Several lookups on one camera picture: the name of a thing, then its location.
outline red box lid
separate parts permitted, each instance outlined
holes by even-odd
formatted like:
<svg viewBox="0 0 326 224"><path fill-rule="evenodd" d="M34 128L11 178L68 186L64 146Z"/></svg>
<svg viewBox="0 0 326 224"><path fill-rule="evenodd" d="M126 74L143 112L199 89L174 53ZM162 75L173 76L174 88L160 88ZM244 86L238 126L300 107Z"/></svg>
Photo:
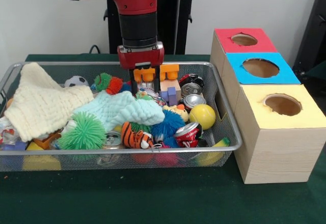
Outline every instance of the red box lid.
<svg viewBox="0 0 326 224"><path fill-rule="evenodd" d="M215 29L215 32L225 53L278 52L260 28Z"/></svg>

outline wire mesh basket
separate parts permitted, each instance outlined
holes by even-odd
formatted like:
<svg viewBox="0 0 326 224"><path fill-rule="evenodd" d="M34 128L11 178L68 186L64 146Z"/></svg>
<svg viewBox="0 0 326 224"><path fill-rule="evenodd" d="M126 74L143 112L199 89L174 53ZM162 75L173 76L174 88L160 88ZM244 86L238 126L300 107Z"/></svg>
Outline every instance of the wire mesh basket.
<svg viewBox="0 0 326 224"><path fill-rule="evenodd" d="M0 115L13 97L19 85L20 71L27 63L11 66L0 82ZM128 71L119 62L39 62L57 83L63 84L74 75L92 81L96 75L106 72L128 80ZM208 142L206 148L177 149L114 149L114 150L41 150L0 151L0 172L49 171L49 170L96 170L135 169L158 167L222 166L232 151L242 144L241 135L229 106L225 91L214 65L207 62L169 62L179 64L179 77L190 73L204 79L203 95L216 113L216 122L203 133ZM224 137L228 147L212 147Z"/></svg>

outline tiger plush toy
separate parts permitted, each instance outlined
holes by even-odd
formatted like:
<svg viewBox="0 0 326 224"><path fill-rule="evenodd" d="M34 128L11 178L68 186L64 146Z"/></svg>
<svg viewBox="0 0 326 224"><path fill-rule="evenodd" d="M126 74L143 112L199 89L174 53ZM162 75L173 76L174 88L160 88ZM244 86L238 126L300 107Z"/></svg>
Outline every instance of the tiger plush toy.
<svg viewBox="0 0 326 224"><path fill-rule="evenodd" d="M149 147L153 147L153 136L142 130L133 132L131 124L125 122L121 128L121 142L128 148L148 149Z"/></svg>

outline white wall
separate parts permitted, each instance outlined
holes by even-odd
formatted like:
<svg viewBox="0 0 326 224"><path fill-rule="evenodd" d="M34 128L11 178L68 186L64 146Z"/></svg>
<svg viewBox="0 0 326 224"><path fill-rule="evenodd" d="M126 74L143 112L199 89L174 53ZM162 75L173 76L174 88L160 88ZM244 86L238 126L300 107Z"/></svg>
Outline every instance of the white wall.
<svg viewBox="0 0 326 224"><path fill-rule="evenodd" d="M314 0L193 0L186 52L209 54L215 27L262 27L292 64ZM108 52L105 0L0 0L0 77L29 53Z"/></svg>

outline orange toy block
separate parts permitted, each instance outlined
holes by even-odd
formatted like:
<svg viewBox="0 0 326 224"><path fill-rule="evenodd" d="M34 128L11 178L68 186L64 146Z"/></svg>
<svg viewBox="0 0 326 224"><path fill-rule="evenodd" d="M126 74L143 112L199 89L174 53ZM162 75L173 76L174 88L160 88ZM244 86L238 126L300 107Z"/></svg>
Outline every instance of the orange toy block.
<svg viewBox="0 0 326 224"><path fill-rule="evenodd" d="M168 77L169 80L176 80L178 78L179 65L161 65L160 66L160 80L163 81Z"/></svg>
<svg viewBox="0 0 326 224"><path fill-rule="evenodd" d="M142 81L144 81L144 82L153 82L154 74L155 74L155 69L154 68L141 69L141 70L135 69L133 71L134 80L137 83L141 83Z"/></svg>

